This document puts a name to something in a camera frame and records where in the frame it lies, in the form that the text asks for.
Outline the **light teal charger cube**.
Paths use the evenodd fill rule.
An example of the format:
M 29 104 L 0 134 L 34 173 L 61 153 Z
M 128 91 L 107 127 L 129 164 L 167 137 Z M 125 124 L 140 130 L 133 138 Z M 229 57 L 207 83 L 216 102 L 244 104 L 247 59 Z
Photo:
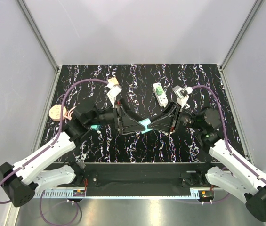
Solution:
M 147 133 L 147 132 L 152 130 L 152 129 L 148 128 L 148 125 L 151 123 L 149 118 L 143 119 L 143 120 L 139 121 L 139 123 L 142 124 L 145 128 L 143 131 L 141 131 L 142 134 Z

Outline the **green usb charger plug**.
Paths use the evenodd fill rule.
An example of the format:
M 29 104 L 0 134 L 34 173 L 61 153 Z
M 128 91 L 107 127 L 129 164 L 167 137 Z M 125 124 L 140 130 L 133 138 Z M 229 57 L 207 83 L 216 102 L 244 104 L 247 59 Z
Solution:
M 157 95 L 159 95 L 159 96 L 164 93 L 164 90 L 163 90 L 163 88 L 162 88 L 162 86 L 160 84 L 158 84 L 156 86 L 155 91 L 156 91 Z

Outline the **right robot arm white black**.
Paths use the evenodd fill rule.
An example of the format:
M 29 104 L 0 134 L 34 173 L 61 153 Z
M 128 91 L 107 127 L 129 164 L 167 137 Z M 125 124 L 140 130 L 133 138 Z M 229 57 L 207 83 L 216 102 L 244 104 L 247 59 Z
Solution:
M 266 222 L 266 173 L 240 155 L 227 141 L 224 119 L 220 111 L 205 107 L 198 114 L 171 102 L 161 115 L 155 116 L 148 128 L 166 134 L 178 127 L 192 128 L 200 148 L 217 159 L 230 173 L 207 163 L 196 174 L 200 186 L 214 185 L 238 198 L 249 213 Z

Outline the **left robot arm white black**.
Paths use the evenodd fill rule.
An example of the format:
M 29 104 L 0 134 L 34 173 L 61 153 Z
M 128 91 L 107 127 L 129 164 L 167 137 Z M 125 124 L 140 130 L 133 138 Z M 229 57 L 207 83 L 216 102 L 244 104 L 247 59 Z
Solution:
M 62 155 L 81 146 L 93 125 L 106 124 L 114 124 L 122 135 L 145 130 L 141 118 L 122 99 L 105 109 L 98 109 L 90 99 L 83 100 L 51 141 L 21 161 L 0 165 L 0 187 L 9 202 L 14 207 L 21 207 L 40 191 L 62 184 L 80 186 L 84 175 L 75 165 L 67 164 L 50 171 L 46 168 Z

